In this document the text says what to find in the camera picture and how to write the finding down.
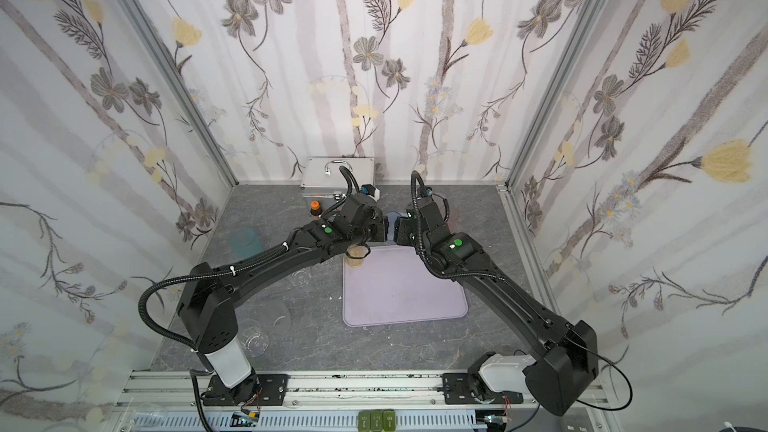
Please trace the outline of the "amber drinking glass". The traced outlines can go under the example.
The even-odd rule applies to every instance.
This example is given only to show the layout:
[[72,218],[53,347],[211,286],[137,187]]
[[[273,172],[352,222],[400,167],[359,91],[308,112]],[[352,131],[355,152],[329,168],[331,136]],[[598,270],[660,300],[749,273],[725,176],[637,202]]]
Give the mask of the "amber drinking glass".
[[370,249],[367,245],[350,246],[345,252],[344,263],[350,268],[360,267],[369,252]]

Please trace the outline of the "lilac plastic tray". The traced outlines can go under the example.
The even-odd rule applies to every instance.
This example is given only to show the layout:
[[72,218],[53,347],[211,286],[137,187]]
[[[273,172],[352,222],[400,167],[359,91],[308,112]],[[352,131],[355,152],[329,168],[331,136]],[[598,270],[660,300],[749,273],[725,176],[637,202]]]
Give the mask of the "lilac plastic tray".
[[342,317],[353,328],[459,319],[469,311],[461,285],[431,275],[408,247],[374,247],[357,268],[343,262],[342,283]]

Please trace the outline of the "teal plastic cup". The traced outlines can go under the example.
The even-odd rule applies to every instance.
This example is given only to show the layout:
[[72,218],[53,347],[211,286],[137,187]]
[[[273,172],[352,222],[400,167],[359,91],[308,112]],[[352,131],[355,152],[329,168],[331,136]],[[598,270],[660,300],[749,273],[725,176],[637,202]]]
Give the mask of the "teal plastic cup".
[[229,245],[239,259],[248,259],[264,251],[256,231],[250,227],[240,228],[229,235]]

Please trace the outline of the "pink drinking glass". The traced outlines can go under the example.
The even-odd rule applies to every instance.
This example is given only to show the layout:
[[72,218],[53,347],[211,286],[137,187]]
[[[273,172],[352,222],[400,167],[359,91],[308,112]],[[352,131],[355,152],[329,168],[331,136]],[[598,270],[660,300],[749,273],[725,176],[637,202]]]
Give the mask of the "pink drinking glass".
[[448,217],[447,225],[450,230],[457,230],[460,226],[461,211],[459,208],[452,208]]

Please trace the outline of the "blue plastic cup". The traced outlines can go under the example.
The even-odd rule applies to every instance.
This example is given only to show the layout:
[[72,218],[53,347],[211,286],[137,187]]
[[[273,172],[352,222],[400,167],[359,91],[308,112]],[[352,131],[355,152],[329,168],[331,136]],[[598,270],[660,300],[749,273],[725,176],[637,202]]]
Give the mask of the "blue plastic cup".
[[401,214],[397,211],[390,211],[385,214],[386,241],[394,242],[396,234],[397,221]]

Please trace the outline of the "clear tumbler glass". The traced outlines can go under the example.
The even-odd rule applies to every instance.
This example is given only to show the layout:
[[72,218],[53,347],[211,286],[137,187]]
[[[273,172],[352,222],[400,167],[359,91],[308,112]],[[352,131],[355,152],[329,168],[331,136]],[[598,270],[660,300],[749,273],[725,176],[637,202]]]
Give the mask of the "clear tumbler glass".
[[289,281],[294,288],[305,287],[311,281],[311,271],[307,269],[296,271],[289,276]]

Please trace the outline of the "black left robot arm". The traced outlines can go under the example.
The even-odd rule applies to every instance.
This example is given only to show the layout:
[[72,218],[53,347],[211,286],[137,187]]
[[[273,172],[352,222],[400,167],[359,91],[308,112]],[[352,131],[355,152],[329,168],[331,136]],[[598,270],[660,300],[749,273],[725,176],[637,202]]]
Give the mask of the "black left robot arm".
[[[385,217],[377,204],[377,189],[359,185],[351,170],[339,169],[347,192],[319,218],[291,230],[278,245],[238,262],[212,267],[200,263],[185,276],[149,286],[138,300],[142,322],[153,332],[195,353],[212,376],[212,403],[244,406],[256,402],[262,382],[238,339],[236,310],[267,287],[305,268],[347,254],[386,238]],[[175,333],[156,322],[149,299],[172,285],[183,288],[177,315],[187,333]]]

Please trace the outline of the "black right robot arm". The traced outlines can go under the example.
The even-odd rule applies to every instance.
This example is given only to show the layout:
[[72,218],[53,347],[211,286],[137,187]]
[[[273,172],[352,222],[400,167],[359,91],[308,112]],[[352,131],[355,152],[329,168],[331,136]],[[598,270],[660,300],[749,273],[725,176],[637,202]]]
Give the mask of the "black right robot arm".
[[533,362],[522,369],[529,393],[545,410],[562,417],[575,404],[618,412],[634,399],[625,373],[626,402],[618,407],[586,403],[582,394],[599,377],[599,363],[618,370],[598,352],[597,334],[584,321],[569,322],[533,298],[493,261],[482,245],[466,233],[453,233],[421,175],[410,176],[411,207],[397,219],[395,242],[414,248],[427,271],[451,280],[477,295],[521,339]]

